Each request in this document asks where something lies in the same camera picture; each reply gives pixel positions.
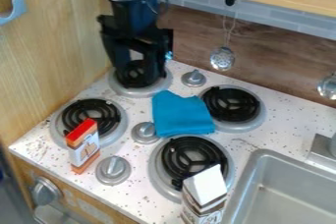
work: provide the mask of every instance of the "silver knob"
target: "silver knob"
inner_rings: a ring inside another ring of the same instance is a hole
[[[198,70],[194,70],[182,75],[181,81],[186,86],[202,86],[206,82],[206,77]]]
[[[32,189],[32,198],[37,205],[46,205],[62,196],[59,189],[48,179],[38,177]]]
[[[107,157],[101,160],[95,169],[97,180],[109,186],[123,183],[130,175],[130,163],[126,159],[118,156]]]
[[[155,126],[151,122],[142,122],[132,128],[132,139],[142,144],[151,144],[160,139],[156,135]]]
[[[336,100],[336,72],[319,82],[317,90],[321,96]]]
[[[228,71],[235,64],[235,54],[228,47],[220,47],[214,50],[210,56],[211,66],[218,71]]]

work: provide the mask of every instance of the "oven knob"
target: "oven knob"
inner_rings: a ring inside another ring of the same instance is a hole
[[[122,157],[112,156],[101,160],[95,168],[97,180],[108,186],[116,186],[131,175],[130,163]]]
[[[160,140],[156,135],[155,126],[151,122],[142,122],[135,125],[131,131],[132,139],[141,144],[152,144]]]
[[[32,189],[32,198],[37,205],[46,205],[62,196],[59,189],[48,179],[38,177]]]
[[[198,70],[193,70],[182,75],[181,81],[186,86],[202,86],[206,82],[206,77]]]

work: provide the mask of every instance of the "blue cloth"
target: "blue cloth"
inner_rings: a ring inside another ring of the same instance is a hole
[[[197,96],[183,98],[164,90],[152,98],[152,111],[159,137],[210,134],[215,130],[205,103]]]

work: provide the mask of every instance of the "white countertop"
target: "white countertop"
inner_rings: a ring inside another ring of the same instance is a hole
[[[336,109],[204,70],[201,70],[207,77],[204,86],[186,87],[181,84],[181,75],[195,67],[171,61],[168,68],[174,77],[169,89],[182,96],[198,95],[213,85],[233,84],[256,93],[266,105],[266,121],[256,130],[244,134],[216,132],[208,135],[222,144],[234,160],[236,175],[230,194],[251,152],[257,148],[273,149],[305,161],[314,135],[331,137],[336,130]],[[129,127],[119,140],[101,150],[100,157],[83,174],[76,175],[71,171],[67,150],[58,147],[50,137],[48,119],[12,144],[12,153],[140,223],[180,223],[180,204],[163,197],[148,179],[148,158],[158,142],[141,145],[130,136],[134,125],[152,121],[151,99],[116,95],[107,83],[107,75],[74,99],[85,97],[105,97],[119,103],[128,114]],[[122,156],[132,166],[131,177],[115,187],[100,184],[94,175],[96,164],[110,155]]]

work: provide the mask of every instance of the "metal sink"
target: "metal sink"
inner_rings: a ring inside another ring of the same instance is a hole
[[[335,224],[336,175],[271,150],[254,152],[224,224]]]

